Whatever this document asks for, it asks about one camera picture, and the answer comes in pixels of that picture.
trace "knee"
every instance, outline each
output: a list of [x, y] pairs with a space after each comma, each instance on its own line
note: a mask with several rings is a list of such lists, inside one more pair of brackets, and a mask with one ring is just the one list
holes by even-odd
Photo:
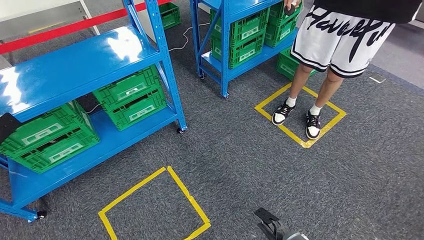
[[302, 72], [304, 72], [304, 73], [307, 73], [307, 74], [310, 74], [311, 72], [312, 72], [312, 68], [310, 68], [310, 67], [308, 67], [308, 66], [305, 66], [305, 65], [303, 65], [302, 63], [301, 64], [299, 64], [299, 68], [300, 68], [300, 70], [302, 71]]
[[328, 68], [327, 80], [332, 83], [343, 81], [343, 77], [337, 76], [330, 68]]

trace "black device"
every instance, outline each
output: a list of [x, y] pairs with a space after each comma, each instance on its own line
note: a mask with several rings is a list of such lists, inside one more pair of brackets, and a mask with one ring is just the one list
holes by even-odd
[[21, 125], [22, 123], [8, 112], [0, 116], [0, 144]]
[[300, 232], [289, 231], [284, 228], [278, 217], [262, 207], [256, 210], [254, 214], [262, 220], [258, 223], [258, 226], [269, 240], [309, 240]]
[[290, 10], [289, 10], [289, 9], [287, 9], [287, 6], [284, 6], [284, 13], [285, 13], [287, 16], [292, 15], [292, 14], [295, 12], [295, 10], [296, 10], [296, 6], [295, 6], [294, 4], [292, 4], [292, 5], [291, 5]]

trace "shelf rack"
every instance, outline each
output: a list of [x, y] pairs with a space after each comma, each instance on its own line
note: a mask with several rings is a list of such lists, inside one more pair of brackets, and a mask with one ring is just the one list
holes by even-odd
[[0, 116], [10, 113], [25, 122], [153, 64], [171, 101], [123, 131], [103, 110], [92, 114], [100, 143], [42, 174], [3, 157], [0, 164], [8, 167], [12, 201], [0, 199], [0, 212], [32, 222], [42, 216], [26, 207], [31, 202], [172, 122], [177, 121], [180, 131], [187, 129], [157, 1], [145, 1], [157, 49], [141, 27], [133, 0], [122, 3], [130, 25], [1, 70]]
[[[196, 58], [197, 74], [202, 79], [205, 77], [205, 75], [208, 75], [213, 80], [215, 80], [215, 82], [221, 86], [221, 95], [224, 98], [228, 98], [228, 83], [231, 80], [272, 58], [293, 44], [297, 30], [295, 30], [275, 48], [264, 45], [262, 53], [259, 55], [253, 57], [252, 59], [234, 69], [230, 69], [228, 67], [231, 23], [249, 15], [255, 14], [263, 9], [269, 8], [271, 5], [274, 5], [278, 2], [281, 2], [281, 0], [191, 0], [191, 24], [193, 27], [194, 55]], [[200, 41], [199, 34], [198, 4], [200, 3], [205, 4], [217, 12], [213, 21], [210, 23], [209, 30], [207, 31], [203, 42]], [[210, 51], [203, 53], [219, 17], [222, 17], [222, 61], [212, 57], [212, 53]], [[208, 66], [211, 66], [217, 70], [220, 76], [213, 74]]]

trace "red strap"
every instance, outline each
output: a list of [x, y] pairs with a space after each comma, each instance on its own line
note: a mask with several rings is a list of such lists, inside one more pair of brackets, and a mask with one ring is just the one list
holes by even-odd
[[[158, 5], [166, 4], [171, 2], [171, 0], [157, 0]], [[140, 12], [146, 9], [146, 4], [144, 2], [135, 5], [135, 10]], [[127, 10], [125, 8], [108, 12], [102, 15], [95, 16], [93, 18], [88, 18], [82, 21], [74, 22], [69, 25], [61, 26], [52, 30], [34, 34], [31, 36], [23, 37], [17, 40], [6, 42], [0, 44], [0, 54], [12, 52], [18, 49], [26, 48], [31, 45], [39, 44], [51, 39], [62, 37], [67, 34], [71, 34], [83, 29], [91, 28], [95, 25], [103, 24], [115, 19], [125, 17], [127, 15]]]

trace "shoe sole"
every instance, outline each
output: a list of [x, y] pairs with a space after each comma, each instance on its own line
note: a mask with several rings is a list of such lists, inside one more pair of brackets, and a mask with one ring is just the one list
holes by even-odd
[[320, 136], [320, 134], [318, 134], [316, 137], [311, 137], [311, 136], [309, 136], [309, 134], [308, 134], [308, 129], [307, 128], [305, 128], [305, 133], [306, 133], [306, 137], [308, 138], [308, 139], [310, 139], [310, 140], [316, 140], [316, 139], [318, 139], [318, 137]]
[[287, 118], [290, 116], [290, 114], [292, 113], [294, 111], [294, 109], [293, 110], [291, 110], [291, 112], [289, 112], [288, 113], [288, 115], [287, 115], [287, 117], [284, 119], [284, 121], [282, 121], [282, 123], [280, 123], [280, 124], [277, 124], [277, 123], [275, 123], [274, 122], [274, 113], [272, 114], [272, 116], [271, 116], [271, 122], [272, 122], [272, 124], [274, 124], [274, 126], [281, 126], [281, 125], [283, 125], [283, 123], [287, 120]]

